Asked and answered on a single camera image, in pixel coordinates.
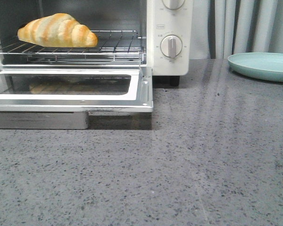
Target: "oven door glass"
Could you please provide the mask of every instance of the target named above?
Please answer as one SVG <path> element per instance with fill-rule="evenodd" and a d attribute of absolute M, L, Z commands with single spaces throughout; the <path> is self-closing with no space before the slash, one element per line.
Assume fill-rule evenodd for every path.
<path fill-rule="evenodd" d="M 147 67 L 99 69 L 2 69 L 0 111 L 152 112 Z"/>

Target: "light blue plate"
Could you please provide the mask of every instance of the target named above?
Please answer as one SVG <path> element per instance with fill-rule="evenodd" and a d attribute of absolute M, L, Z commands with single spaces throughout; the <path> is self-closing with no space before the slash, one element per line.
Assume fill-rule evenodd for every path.
<path fill-rule="evenodd" d="M 283 54 L 238 53 L 228 57 L 230 67 L 243 75 L 283 82 Z"/>

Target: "timer dial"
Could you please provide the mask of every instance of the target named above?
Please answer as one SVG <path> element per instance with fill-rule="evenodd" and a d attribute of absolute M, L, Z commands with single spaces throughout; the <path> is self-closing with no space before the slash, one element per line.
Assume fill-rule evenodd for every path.
<path fill-rule="evenodd" d="M 160 44 L 161 52 L 169 58 L 175 58 L 182 48 L 183 43 L 176 35 L 166 36 Z"/>
<path fill-rule="evenodd" d="M 162 0 L 162 2 L 169 9 L 178 9 L 184 4 L 184 0 Z"/>

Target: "control panel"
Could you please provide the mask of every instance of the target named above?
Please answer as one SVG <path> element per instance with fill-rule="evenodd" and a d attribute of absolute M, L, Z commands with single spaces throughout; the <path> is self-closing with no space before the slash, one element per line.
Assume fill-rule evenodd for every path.
<path fill-rule="evenodd" d="M 193 0 L 149 2 L 153 6 L 153 39 L 147 57 L 152 57 L 152 74 L 184 75 L 189 69 Z"/>

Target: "open oven door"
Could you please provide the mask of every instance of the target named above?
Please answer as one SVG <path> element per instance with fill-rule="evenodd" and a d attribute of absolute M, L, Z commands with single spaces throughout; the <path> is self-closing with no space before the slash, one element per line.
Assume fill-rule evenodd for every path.
<path fill-rule="evenodd" d="M 0 69 L 0 128 L 86 129 L 90 112 L 152 112 L 149 67 Z"/>

